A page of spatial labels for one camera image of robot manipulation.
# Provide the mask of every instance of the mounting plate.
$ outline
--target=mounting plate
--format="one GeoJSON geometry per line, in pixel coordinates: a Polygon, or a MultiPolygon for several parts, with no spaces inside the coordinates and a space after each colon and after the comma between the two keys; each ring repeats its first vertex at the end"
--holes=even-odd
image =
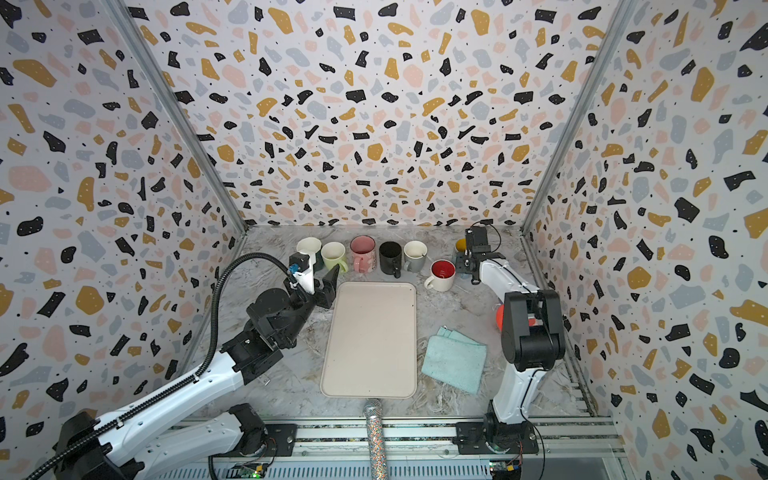
{"type": "Polygon", "coordinates": [[[296,444],[295,423],[270,423],[265,433],[266,452],[262,458],[269,457],[290,457],[293,454],[293,446],[296,444]]]}
{"type": "Polygon", "coordinates": [[[468,275],[471,275],[472,271],[464,264],[465,260],[467,260],[467,256],[464,252],[456,252],[454,254],[453,265],[456,267],[456,273],[467,273],[468,275]]]}
{"type": "MultiPolygon", "coordinates": [[[[508,429],[507,440],[508,442],[518,445],[522,444],[523,454],[536,454],[538,453],[538,442],[535,435],[533,425],[530,422],[523,422],[519,425],[505,425],[508,429]]],[[[458,453],[460,455],[478,455],[485,453],[504,453],[497,452],[488,446],[485,441],[485,430],[482,422],[457,422],[456,423],[456,438],[453,440],[458,446],[458,453]]],[[[515,453],[515,447],[510,448],[508,453],[515,453]]]]}

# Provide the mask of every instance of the black mug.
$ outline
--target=black mug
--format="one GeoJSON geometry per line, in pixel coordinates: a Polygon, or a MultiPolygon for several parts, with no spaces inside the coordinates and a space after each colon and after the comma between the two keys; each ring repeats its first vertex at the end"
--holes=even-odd
{"type": "Polygon", "coordinates": [[[379,265],[382,272],[400,278],[402,247],[397,242],[384,242],[379,247],[379,265]]]}

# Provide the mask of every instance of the wire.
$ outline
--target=wire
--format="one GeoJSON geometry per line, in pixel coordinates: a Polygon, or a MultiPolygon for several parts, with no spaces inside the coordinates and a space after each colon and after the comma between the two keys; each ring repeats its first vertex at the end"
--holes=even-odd
{"type": "Polygon", "coordinates": [[[277,440],[273,439],[272,437],[270,437],[270,440],[272,440],[272,443],[275,444],[275,456],[272,457],[272,461],[266,465],[267,468],[271,467],[275,462],[275,458],[277,458],[277,440]]]}
{"type": "Polygon", "coordinates": [[[544,469],[547,468],[547,449],[544,446],[544,437],[541,436],[541,432],[538,431],[538,428],[536,428],[536,425],[533,424],[530,420],[528,420],[522,411],[520,411],[520,415],[522,415],[523,419],[533,425],[533,429],[538,434],[538,437],[541,439],[541,473],[538,475],[538,480],[541,480],[544,477],[544,469]]]}
{"type": "MultiPolygon", "coordinates": [[[[88,445],[88,443],[97,439],[99,435],[103,435],[104,433],[109,432],[110,430],[117,427],[118,425],[125,422],[126,420],[134,418],[140,412],[151,407],[155,403],[158,403],[162,399],[167,398],[172,393],[175,393],[178,390],[182,389],[183,387],[196,382],[197,379],[199,379],[208,369],[208,367],[210,366],[210,363],[214,360],[214,356],[216,355],[216,347],[219,341],[218,340],[219,339],[219,299],[221,298],[221,292],[224,289],[224,284],[227,283],[227,279],[232,274],[232,271],[238,265],[240,265],[243,262],[247,262],[248,260],[254,260],[254,259],[268,260],[274,263],[278,268],[280,268],[280,270],[286,276],[288,276],[289,279],[291,280],[293,279],[293,276],[288,271],[288,267],[283,265],[283,263],[279,261],[277,258],[271,255],[268,255],[266,253],[261,253],[261,252],[246,253],[245,255],[236,258],[232,263],[227,265],[227,268],[224,269],[224,271],[219,276],[219,280],[216,282],[216,287],[214,288],[214,293],[211,296],[211,303],[210,303],[210,345],[208,346],[208,353],[206,353],[203,363],[200,365],[200,368],[197,369],[194,375],[190,375],[180,380],[178,383],[174,383],[172,386],[168,387],[167,389],[163,390],[162,392],[158,393],[152,398],[145,400],[144,402],[140,403],[134,408],[128,410],[126,413],[123,413],[122,415],[118,416],[116,419],[105,423],[99,429],[96,429],[93,432],[87,434],[86,436],[80,438],[79,440],[73,442],[61,453],[58,453],[53,457],[49,458],[48,460],[46,460],[45,462],[43,462],[31,474],[29,474],[26,480],[39,480],[40,477],[42,477],[48,470],[50,470],[51,468],[56,466],[59,462],[61,462],[61,460],[67,458],[69,455],[72,455],[75,452],[80,451],[83,447],[88,445]]],[[[307,293],[299,283],[296,284],[296,288],[299,290],[299,293],[306,298],[307,293]]]]}
{"type": "Polygon", "coordinates": [[[520,453],[518,453],[518,456],[514,457],[512,460],[508,460],[506,462],[507,466],[512,465],[515,460],[519,460],[518,466],[523,466],[523,442],[518,442],[518,445],[520,445],[520,453]]]}
{"type": "Polygon", "coordinates": [[[216,470],[214,470],[214,456],[213,455],[208,457],[208,476],[210,476],[211,480],[219,480],[219,477],[216,476],[216,470]]]}
{"type": "Polygon", "coordinates": [[[512,275],[512,278],[514,278],[514,279],[515,279],[515,281],[517,281],[517,283],[520,283],[520,286],[521,286],[521,287],[525,288],[525,290],[526,290],[528,293],[530,293],[530,294],[533,294],[533,292],[532,292],[532,291],[530,291],[530,290],[528,289],[528,287],[526,287],[526,286],[523,284],[522,280],[520,280],[520,279],[518,278],[518,276],[517,276],[517,275],[515,275],[515,273],[514,273],[514,272],[512,272],[512,270],[510,270],[510,269],[509,269],[509,268],[507,268],[506,266],[504,266],[504,265],[502,265],[501,263],[499,263],[498,261],[496,261],[496,259],[493,259],[493,258],[489,258],[488,260],[492,261],[493,263],[496,263],[497,265],[499,265],[499,266],[500,266],[501,268],[503,268],[504,270],[507,270],[507,271],[509,272],[509,274],[510,274],[510,275],[512,275]]]}
{"type": "MultiPolygon", "coordinates": [[[[477,225],[478,223],[481,223],[481,222],[482,222],[482,220],[478,220],[478,221],[474,222],[472,225],[470,225],[469,228],[472,228],[472,227],[474,227],[475,225],[477,225]]],[[[496,230],[496,227],[493,226],[493,223],[484,223],[483,225],[487,226],[487,227],[491,227],[493,230],[496,231],[496,235],[498,235],[498,245],[496,246],[495,249],[491,250],[491,253],[494,253],[496,250],[498,250],[502,246],[502,235],[498,232],[498,230],[496,230]]]]}
{"type": "MultiPolygon", "coordinates": [[[[536,375],[537,372],[545,372],[545,370],[544,369],[536,369],[533,372],[533,375],[531,375],[531,379],[528,380],[528,386],[525,387],[525,393],[523,393],[523,398],[522,398],[521,404],[525,403],[525,397],[528,394],[528,390],[531,388],[531,384],[533,383],[533,378],[534,378],[534,376],[536,375]]],[[[544,477],[544,469],[547,466],[547,449],[544,447],[544,437],[541,436],[541,432],[538,431],[538,428],[536,427],[536,425],[534,425],[534,423],[532,421],[528,420],[528,418],[523,413],[523,409],[522,408],[520,408],[520,416],[523,418],[523,420],[525,420],[526,422],[531,424],[531,426],[533,427],[534,431],[536,431],[536,433],[538,434],[538,437],[541,439],[541,474],[539,474],[539,476],[538,476],[538,480],[541,480],[542,477],[544,477]]]]}

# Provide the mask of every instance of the black base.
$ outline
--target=black base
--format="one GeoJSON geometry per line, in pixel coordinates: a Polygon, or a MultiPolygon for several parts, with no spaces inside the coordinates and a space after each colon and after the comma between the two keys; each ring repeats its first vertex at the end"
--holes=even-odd
{"type": "Polygon", "coordinates": [[[534,435],[533,424],[523,422],[517,425],[500,424],[504,427],[503,439],[487,435],[482,422],[459,422],[456,424],[456,438],[453,442],[458,446],[460,455],[477,455],[480,453],[506,453],[517,455],[522,445],[523,454],[538,453],[538,442],[531,440],[534,435]]]}
{"type": "Polygon", "coordinates": [[[456,273],[468,273],[472,274],[472,270],[468,265],[465,265],[465,260],[467,260],[468,257],[464,254],[464,252],[456,252],[453,257],[453,264],[456,267],[456,273]]]}
{"type": "Polygon", "coordinates": [[[295,423],[270,423],[266,426],[266,452],[262,458],[290,457],[296,444],[295,423]]]}

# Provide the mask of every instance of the blue cloth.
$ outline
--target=blue cloth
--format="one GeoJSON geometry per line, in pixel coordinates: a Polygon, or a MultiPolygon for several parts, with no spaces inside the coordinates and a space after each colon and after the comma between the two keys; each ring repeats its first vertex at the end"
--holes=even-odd
{"type": "Polygon", "coordinates": [[[487,347],[454,330],[440,327],[429,337],[422,373],[477,395],[487,347]]]}

